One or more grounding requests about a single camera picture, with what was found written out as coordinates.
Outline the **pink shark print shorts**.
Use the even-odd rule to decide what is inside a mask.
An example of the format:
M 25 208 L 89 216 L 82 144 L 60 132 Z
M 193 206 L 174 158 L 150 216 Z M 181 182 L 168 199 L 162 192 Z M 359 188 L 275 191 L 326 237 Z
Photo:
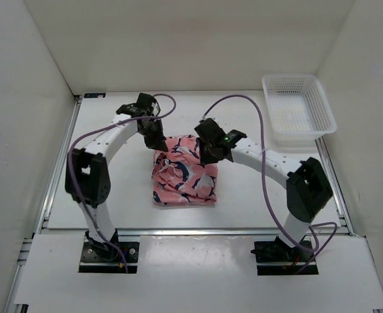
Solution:
M 200 147 L 193 135 L 170 136 L 167 151 L 153 155 L 153 202 L 157 205 L 213 205 L 218 178 L 216 164 L 200 163 Z

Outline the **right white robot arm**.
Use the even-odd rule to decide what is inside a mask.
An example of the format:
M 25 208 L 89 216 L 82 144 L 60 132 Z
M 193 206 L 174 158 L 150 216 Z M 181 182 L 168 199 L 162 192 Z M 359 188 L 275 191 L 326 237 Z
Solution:
M 276 255 L 285 261 L 294 258 L 299 250 L 308 251 L 301 245 L 312 221 L 333 197 L 329 180 L 317 159 L 294 160 L 265 148 L 245 133 L 231 130 L 226 133 L 212 119 L 203 119 L 194 128 L 203 165 L 229 160 L 261 173 L 262 192 L 268 211 L 279 228 L 276 237 Z M 273 212 L 268 198 L 266 177 L 273 179 L 286 190 L 288 216 L 281 224 Z

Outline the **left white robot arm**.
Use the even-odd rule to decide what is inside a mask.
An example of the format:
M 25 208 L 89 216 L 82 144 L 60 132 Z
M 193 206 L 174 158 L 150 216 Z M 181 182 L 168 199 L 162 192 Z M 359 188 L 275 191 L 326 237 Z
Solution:
M 166 152 L 160 112 L 155 95 L 140 93 L 135 102 L 116 110 L 108 126 L 80 136 L 67 153 L 65 191 L 82 210 L 87 240 L 105 261 L 120 253 L 117 230 L 106 205 L 111 189 L 110 161 L 136 134 L 143 136 L 148 149 Z

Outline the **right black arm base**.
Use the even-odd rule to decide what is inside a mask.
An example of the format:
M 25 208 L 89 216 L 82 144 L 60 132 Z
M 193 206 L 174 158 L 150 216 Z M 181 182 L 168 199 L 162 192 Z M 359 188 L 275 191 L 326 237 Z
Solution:
M 255 241 L 251 254 L 256 258 L 258 276 L 318 275 L 314 254 L 298 247 L 290 248 L 278 239 Z

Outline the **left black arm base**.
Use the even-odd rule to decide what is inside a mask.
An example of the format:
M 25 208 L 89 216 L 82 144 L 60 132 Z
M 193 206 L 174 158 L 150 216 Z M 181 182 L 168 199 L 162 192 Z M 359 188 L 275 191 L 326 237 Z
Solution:
M 118 246 L 117 249 L 107 243 L 96 242 L 85 232 L 84 243 L 80 254 L 78 266 L 79 273 L 106 273 L 106 274 L 136 274 L 140 243 L 138 241 L 119 241 L 117 232 L 110 240 Z

